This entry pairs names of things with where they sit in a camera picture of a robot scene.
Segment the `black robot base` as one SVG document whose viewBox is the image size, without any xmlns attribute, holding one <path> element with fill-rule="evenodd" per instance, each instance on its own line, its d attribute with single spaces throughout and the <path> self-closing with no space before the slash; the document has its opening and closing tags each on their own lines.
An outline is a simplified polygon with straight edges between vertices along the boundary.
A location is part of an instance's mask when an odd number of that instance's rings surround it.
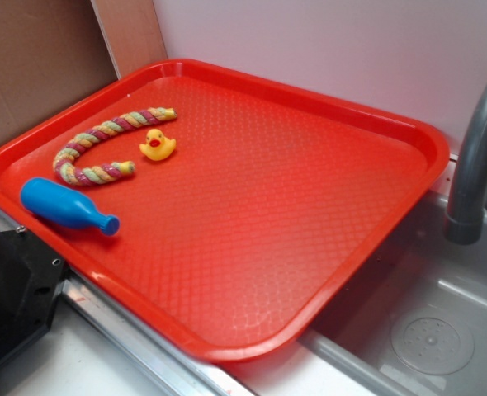
<svg viewBox="0 0 487 396">
<path fill-rule="evenodd" d="M 0 231 L 0 367 L 50 330 L 65 273 L 30 230 Z"/>
</svg>

